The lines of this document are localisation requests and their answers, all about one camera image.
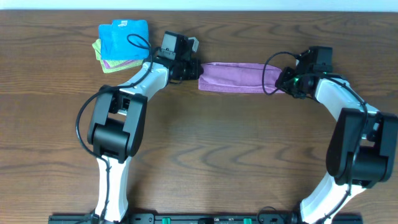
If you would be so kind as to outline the purple microfiber cloth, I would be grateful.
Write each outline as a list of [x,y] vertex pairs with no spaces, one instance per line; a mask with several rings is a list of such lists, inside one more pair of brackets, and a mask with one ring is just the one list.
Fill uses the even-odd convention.
[[202,67],[198,89],[220,93],[270,93],[282,72],[280,68],[259,63],[210,62]]

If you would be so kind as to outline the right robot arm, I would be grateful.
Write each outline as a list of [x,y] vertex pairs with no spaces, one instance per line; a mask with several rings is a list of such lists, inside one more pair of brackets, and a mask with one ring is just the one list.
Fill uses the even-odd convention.
[[335,73],[299,73],[287,67],[275,85],[294,98],[311,97],[336,120],[326,174],[299,206],[302,223],[331,223],[353,197],[391,177],[397,116],[369,106]]

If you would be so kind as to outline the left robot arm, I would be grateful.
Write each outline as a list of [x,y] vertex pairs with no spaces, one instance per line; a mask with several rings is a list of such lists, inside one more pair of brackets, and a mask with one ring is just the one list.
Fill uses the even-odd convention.
[[157,59],[143,63],[128,81],[101,87],[87,134],[99,167],[92,223],[120,223],[126,216],[129,165],[142,142],[148,101],[169,83],[197,80],[202,73],[198,59]]

